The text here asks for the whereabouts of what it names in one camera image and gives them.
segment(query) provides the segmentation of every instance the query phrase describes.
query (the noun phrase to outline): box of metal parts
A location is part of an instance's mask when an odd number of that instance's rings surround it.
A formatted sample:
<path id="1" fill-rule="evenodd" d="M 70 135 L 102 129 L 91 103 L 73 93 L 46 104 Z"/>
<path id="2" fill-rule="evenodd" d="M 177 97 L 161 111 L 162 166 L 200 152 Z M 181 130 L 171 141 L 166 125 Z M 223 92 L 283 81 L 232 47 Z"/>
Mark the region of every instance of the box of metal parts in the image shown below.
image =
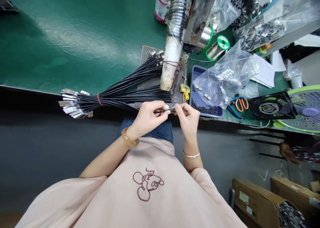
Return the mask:
<path id="1" fill-rule="evenodd" d="M 320 216 L 320 194 L 282 177 L 271 178 L 271 190 L 294 204 L 309 223 Z"/>
<path id="2" fill-rule="evenodd" d="M 248 228 L 260 228 L 260 226 L 251 220 L 251 218 L 247 216 L 246 213 L 244 213 L 238 206 L 235 205 L 233 210 Z"/>
<path id="3" fill-rule="evenodd" d="M 283 227 L 284 223 L 302 223 L 296 208 L 286 199 L 251 182 L 233 178 L 234 204 L 262 228 Z"/>

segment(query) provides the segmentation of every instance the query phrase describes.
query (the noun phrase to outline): yellow clamp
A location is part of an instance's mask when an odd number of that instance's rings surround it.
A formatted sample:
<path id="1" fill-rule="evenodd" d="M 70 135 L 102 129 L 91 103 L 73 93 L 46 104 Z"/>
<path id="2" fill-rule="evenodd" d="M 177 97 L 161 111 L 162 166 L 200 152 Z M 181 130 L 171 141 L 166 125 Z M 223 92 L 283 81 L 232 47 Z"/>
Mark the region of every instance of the yellow clamp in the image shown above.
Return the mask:
<path id="1" fill-rule="evenodd" d="M 180 85 L 180 92 L 183 93 L 183 102 L 189 100 L 190 87 L 184 84 Z"/>

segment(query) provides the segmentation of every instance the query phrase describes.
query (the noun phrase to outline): embroidered cartoon face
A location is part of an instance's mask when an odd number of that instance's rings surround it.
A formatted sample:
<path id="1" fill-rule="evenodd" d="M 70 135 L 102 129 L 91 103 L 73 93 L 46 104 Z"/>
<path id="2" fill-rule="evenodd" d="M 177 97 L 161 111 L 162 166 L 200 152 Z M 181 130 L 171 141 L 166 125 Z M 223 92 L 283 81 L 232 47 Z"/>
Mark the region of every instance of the embroidered cartoon face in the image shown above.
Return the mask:
<path id="1" fill-rule="evenodd" d="M 136 172 L 133 174 L 133 180 L 141 185 L 138 188 L 138 196 L 142 201 L 148 201 L 150 199 L 150 191 L 157 189 L 159 185 L 164 185 L 159 176 L 151 173 L 143 176 L 140 172 Z"/>

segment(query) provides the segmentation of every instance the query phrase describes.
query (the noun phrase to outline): pink t-shirt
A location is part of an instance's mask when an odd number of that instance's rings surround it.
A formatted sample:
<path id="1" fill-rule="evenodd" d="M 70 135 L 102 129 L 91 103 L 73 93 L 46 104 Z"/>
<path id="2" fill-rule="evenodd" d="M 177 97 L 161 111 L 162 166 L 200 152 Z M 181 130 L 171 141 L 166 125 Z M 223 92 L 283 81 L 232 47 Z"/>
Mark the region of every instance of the pink t-shirt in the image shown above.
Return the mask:
<path id="1" fill-rule="evenodd" d="M 246 227 L 205 169 L 189 174 L 166 140 L 140 138 L 108 178 L 43 191 L 16 227 Z"/>

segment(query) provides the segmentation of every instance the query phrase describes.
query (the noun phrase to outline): blue jeans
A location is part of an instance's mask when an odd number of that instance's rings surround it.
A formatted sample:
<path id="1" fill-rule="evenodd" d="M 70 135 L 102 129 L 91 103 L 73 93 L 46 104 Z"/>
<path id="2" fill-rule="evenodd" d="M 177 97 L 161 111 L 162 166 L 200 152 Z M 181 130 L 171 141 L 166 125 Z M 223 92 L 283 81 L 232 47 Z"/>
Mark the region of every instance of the blue jeans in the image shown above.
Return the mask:
<path id="1" fill-rule="evenodd" d="M 135 119 L 136 119 L 135 117 L 125 117 L 123 119 L 122 125 L 120 127 L 120 131 L 116 136 L 115 140 L 121 136 L 121 131 L 123 130 L 123 128 L 131 126 Z M 148 136 L 154 137 L 157 139 L 167 140 L 171 144 L 173 144 L 171 116 L 169 115 L 168 119 L 165 122 L 163 122 L 158 127 L 156 127 L 153 131 L 150 131 L 149 133 L 145 134 L 142 137 L 148 137 Z"/>

